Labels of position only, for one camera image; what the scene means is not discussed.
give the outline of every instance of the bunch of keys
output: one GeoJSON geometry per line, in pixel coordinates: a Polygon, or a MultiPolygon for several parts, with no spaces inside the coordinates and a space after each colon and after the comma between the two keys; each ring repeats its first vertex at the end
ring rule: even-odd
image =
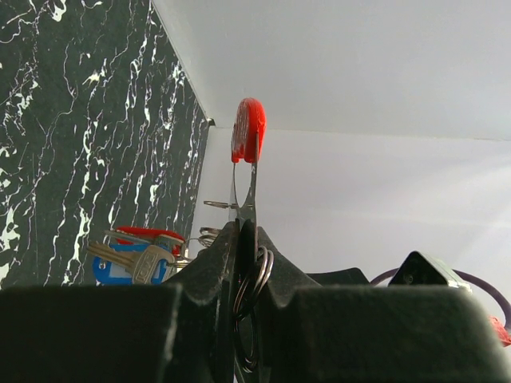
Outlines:
{"type": "Polygon", "coordinates": [[[160,284],[188,265],[188,247],[172,231],[119,227],[105,234],[117,244],[90,243],[93,272],[104,285],[160,284]]]}

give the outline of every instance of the white wall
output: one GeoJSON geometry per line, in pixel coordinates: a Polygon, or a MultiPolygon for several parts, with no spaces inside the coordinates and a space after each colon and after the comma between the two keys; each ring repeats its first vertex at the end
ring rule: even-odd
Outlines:
{"type": "Polygon", "coordinates": [[[509,0],[153,0],[208,117],[511,139],[509,0]]]}
{"type": "MultiPolygon", "coordinates": [[[[228,201],[230,142],[230,129],[210,130],[199,203],[228,201]]],[[[269,130],[257,211],[305,272],[359,267],[371,279],[419,250],[511,299],[511,142],[269,130]]],[[[194,233],[222,227],[227,216],[197,205],[194,233]]],[[[474,292],[502,319],[491,298],[474,292]]]]}

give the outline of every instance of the red object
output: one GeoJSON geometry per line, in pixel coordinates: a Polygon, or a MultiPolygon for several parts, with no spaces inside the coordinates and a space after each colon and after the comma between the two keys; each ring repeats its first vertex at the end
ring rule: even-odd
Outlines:
{"type": "Polygon", "coordinates": [[[507,347],[508,345],[511,345],[511,335],[507,332],[507,330],[504,328],[504,325],[502,325],[502,322],[498,320],[498,318],[495,318],[493,316],[489,317],[489,321],[492,324],[492,327],[497,331],[497,335],[499,339],[501,340],[504,347],[507,347]]]}
{"type": "MultiPolygon", "coordinates": [[[[145,229],[143,227],[133,227],[133,226],[121,226],[118,227],[117,230],[123,231],[124,233],[128,233],[131,235],[136,235],[142,239],[153,240],[158,235],[168,235],[169,237],[173,237],[176,239],[180,239],[184,241],[184,238],[174,231],[170,230],[160,230],[160,229],[145,229]]],[[[122,239],[118,239],[117,242],[121,245],[132,245],[129,241],[123,241],[122,239]]],[[[174,245],[172,248],[172,253],[174,255],[179,255],[181,253],[181,246],[174,245]]]]}
{"type": "Polygon", "coordinates": [[[263,104],[255,98],[244,98],[238,106],[236,121],[232,131],[231,161],[235,164],[245,160],[254,164],[261,156],[266,113],[263,104]],[[256,153],[256,135],[259,134],[259,152],[256,153]]]}

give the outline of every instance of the white ceiling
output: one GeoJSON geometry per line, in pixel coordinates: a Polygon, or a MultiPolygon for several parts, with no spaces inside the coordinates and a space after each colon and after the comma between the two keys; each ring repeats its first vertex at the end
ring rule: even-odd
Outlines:
{"type": "Polygon", "coordinates": [[[153,2],[217,126],[511,139],[509,0],[153,2]]]}

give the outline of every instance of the key blade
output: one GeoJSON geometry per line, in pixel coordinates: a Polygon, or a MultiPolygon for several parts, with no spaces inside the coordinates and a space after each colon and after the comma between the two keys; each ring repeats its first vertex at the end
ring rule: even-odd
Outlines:
{"type": "Polygon", "coordinates": [[[103,243],[91,243],[87,247],[87,251],[107,262],[116,263],[126,269],[133,266],[133,259],[131,256],[128,256],[126,253],[115,251],[103,243]]]}

